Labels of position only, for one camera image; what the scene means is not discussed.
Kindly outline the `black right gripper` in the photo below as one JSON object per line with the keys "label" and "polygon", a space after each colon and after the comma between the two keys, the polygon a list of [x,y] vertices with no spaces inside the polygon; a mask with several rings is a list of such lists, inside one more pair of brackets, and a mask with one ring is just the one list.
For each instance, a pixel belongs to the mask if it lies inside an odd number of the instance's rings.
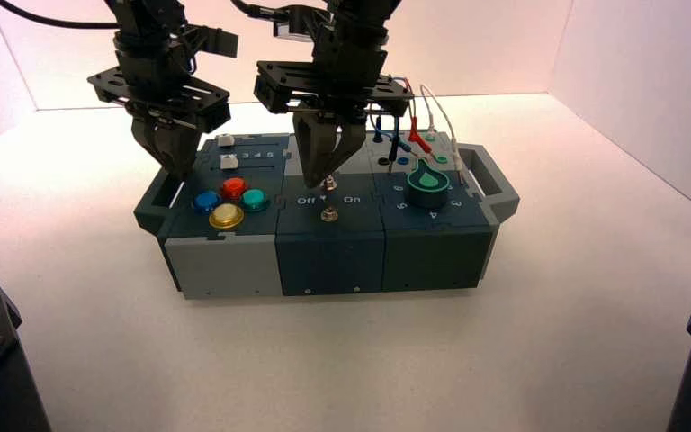
{"label": "black right gripper", "polygon": [[[369,104],[381,113],[402,116],[414,94],[382,73],[387,33],[318,30],[310,62],[257,62],[254,96],[271,113],[312,110],[359,117]],[[333,117],[312,112],[293,115],[301,172],[308,188],[320,185],[362,146],[364,124],[341,126]]]}

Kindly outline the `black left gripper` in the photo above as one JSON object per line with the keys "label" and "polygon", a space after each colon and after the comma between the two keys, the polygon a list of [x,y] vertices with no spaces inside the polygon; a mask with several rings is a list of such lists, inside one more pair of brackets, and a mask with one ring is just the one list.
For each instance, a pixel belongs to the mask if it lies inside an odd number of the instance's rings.
{"label": "black left gripper", "polygon": [[[123,31],[113,38],[117,65],[87,78],[98,99],[133,114],[131,133],[165,171],[185,180],[193,171],[202,133],[230,119],[229,92],[193,75],[200,51],[231,56],[231,33],[223,30],[156,31],[148,37]],[[159,121],[186,128],[168,136]]]}

